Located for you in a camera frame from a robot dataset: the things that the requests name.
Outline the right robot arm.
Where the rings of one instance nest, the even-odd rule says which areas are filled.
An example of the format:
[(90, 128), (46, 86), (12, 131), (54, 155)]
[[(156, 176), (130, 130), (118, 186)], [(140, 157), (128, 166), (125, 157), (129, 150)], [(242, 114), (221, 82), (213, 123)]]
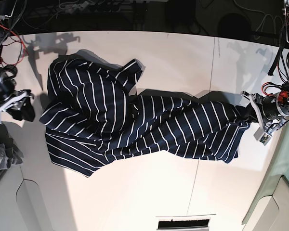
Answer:
[[(31, 100), (34, 99), (34, 95), (31, 90), (15, 89), (15, 78), (18, 73), (17, 64), (23, 60), (26, 53), (26, 46), (13, 29), (23, 16), (26, 6), (27, 1), (25, 0), (20, 8), (19, 15), (10, 25), (4, 25), (2, 21), (6, 18), (12, 18), (14, 10), (11, 10), (9, 15), (0, 14), (0, 124), (2, 123), (2, 112), (7, 112), (13, 119), (18, 121), (25, 120), (32, 122), (35, 119), (35, 111), (31, 105)], [(3, 47), (5, 46), (3, 43), (10, 35), (17, 37), (13, 42), (21, 44), (19, 59), (14, 64), (4, 62), (1, 56)]]

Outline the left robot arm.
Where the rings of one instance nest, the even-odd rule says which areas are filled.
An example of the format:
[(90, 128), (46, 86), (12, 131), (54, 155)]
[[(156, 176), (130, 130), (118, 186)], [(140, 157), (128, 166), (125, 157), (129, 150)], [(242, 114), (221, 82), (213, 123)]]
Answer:
[(272, 134), (289, 122), (289, 0), (283, 2), (282, 27), (278, 35), (252, 31), (249, 27), (239, 32), (240, 36), (271, 37), (278, 42), (278, 52), (268, 71), (272, 75), (275, 70), (282, 80), (281, 84), (266, 82), (262, 85), (262, 95), (249, 94), (243, 91), (243, 97), (250, 101), (246, 118), (258, 122), (255, 132), (256, 140), (266, 143)]

